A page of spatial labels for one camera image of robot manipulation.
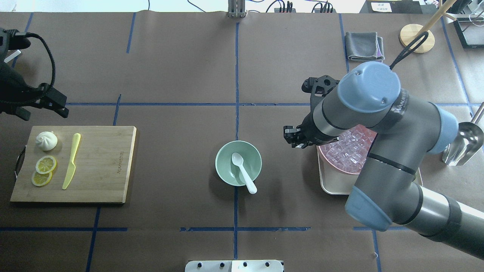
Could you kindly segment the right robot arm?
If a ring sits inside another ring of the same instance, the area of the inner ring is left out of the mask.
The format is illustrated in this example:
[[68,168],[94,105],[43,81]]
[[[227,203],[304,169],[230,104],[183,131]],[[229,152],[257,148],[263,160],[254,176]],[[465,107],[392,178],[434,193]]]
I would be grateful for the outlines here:
[[376,133],[346,212],[373,230],[399,224],[483,259],[483,212],[414,182],[425,155],[443,152],[457,137],[456,117],[409,94],[384,63],[358,65],[322,97],[317,80],[308,80],[310,113],[302,124],[284,126],[288,144],[329,144],[357,125]]

